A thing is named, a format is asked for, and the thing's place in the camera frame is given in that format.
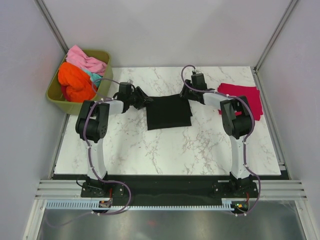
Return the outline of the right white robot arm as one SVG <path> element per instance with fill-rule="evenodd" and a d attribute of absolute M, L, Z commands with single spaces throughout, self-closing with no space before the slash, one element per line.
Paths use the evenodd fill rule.
<path fill-rule="evenodd" d="M 230 96 L 213 88 L 207 89 L 204 75 L 195 71 L 192 72 L 191 80 L 182 81 L 181 97 L 220 110 L 222 126 L 231 143 L 229 191 L 235 197 L 242 196 L 252 182 L 252 173 L 248 170 L 247 139 L 255 127 L 247 98 Z"/>

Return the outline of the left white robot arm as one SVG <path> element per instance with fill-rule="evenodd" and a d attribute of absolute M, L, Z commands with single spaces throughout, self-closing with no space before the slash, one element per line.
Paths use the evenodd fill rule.
<path fill-rule="evenodd" d="M 140 110 L 153 102 L 150 96 L 129 82 L 121 82 L 113 97 L 85 100 L 75 124 L 75 131 L 87 148 L 88 170 L 84 186 L 92 187 L 99 197 L 110 191 L 108 171 L 104 162 L 103 141 L 107 134 L 109 116 L 123 114 L 131 106 Z"/>

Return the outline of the black t shirt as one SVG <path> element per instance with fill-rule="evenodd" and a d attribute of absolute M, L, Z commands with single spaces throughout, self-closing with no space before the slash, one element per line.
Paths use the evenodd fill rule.
<path fill-rule="evenodd" d="M 177 127 L 190 127 L 193 116 L 190 103 L 179 94 L 151 97 L 147 103 L 147 130 L 158 130 Z"/>

